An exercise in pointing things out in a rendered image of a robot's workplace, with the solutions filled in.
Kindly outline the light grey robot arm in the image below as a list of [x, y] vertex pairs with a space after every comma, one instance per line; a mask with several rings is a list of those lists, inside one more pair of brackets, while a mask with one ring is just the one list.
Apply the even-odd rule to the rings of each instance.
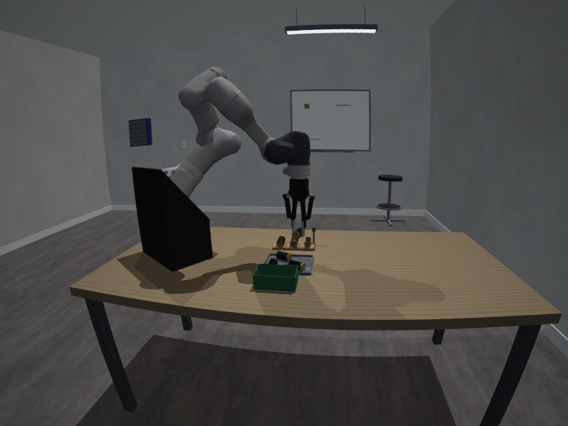
[[239, 135], [218, 128], [220, 116], [217, 109], [252, 138], [264, 160], [276, 165], [288, 163], [283, 174], [292, 179], [310, 177], [309, 136], [304, 132], [292, 131], [273, 140], [256, 121], [248, 99], [227, 80], [222, 69], [212, 67], [204, 71], [183, 87], [178, 97], [193, 116], [199, 131], [196, 142], [202, 147], [195, 149], [176, 167], [162, 171], [188, 198], [216, 162], [235, 154], [241, 147]]

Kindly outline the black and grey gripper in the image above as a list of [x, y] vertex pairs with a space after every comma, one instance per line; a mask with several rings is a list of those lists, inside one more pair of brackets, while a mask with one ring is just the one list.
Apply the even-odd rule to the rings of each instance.
[[[296, 230], [296, 208], [297, 202], [300, 202], [301, 205], [301, 213], [302, 213], [302, 237], [305, 236], [305, 228], [306, 228], [306, 220], [311, 217], [311, 211], [313, 206], [313, 200], [315, 199], [315, 195], [311, 195], [309, 193], [309, 180], [307, 179], [292, 179], [289, 180], [289, 192], [283, 194], [283, 198], [285, 200], [285, 208], [287, 217], [291, 219], [291, 227], [292, 227], [292, 234]], [[292, 214], [291, 214], [291, 206], [289, 195], [292, 198]], [[309, 196], [309, 204], [307, 209], [307, 216], [305, 211], [305, 199]]]

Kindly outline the green open box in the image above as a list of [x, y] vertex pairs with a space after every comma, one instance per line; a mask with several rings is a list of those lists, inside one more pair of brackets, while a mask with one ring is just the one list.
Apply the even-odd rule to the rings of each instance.
[[296, 292], [297, 283], [298, 265], [259, 264], [253, 273], [257, 291]]

